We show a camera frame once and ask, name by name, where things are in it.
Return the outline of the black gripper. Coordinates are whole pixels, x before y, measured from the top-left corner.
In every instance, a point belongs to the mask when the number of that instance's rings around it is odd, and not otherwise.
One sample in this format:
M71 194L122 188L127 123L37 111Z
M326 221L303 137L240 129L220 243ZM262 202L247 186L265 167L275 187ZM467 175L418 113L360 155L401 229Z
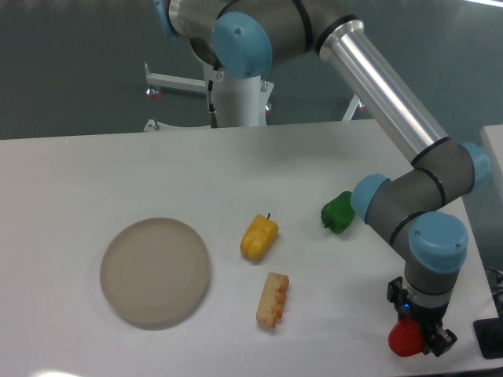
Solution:
M424 355L432 353L440 357L457 342L457 336L450 329L444 329L442 326L446 304L426 307L403 298L401 276L387 284L387 300L394 306L398 320L409 318L418 324L424 340Z

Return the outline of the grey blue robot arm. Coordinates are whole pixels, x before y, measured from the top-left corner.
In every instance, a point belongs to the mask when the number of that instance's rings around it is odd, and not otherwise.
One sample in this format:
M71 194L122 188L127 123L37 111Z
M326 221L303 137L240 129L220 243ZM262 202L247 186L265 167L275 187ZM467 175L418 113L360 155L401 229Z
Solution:
M387 286L398 315L388 345L402 357L449 350L457 338L442 319L468 231L442 209L489 176L485 151L450 140L339 1L156 1L153 8L164 35L187 38L206 66L213 128L265 124L261 78L275 65L312 51L340 73L412 166L396 180L370 175L351 194L356 214L405 262Z

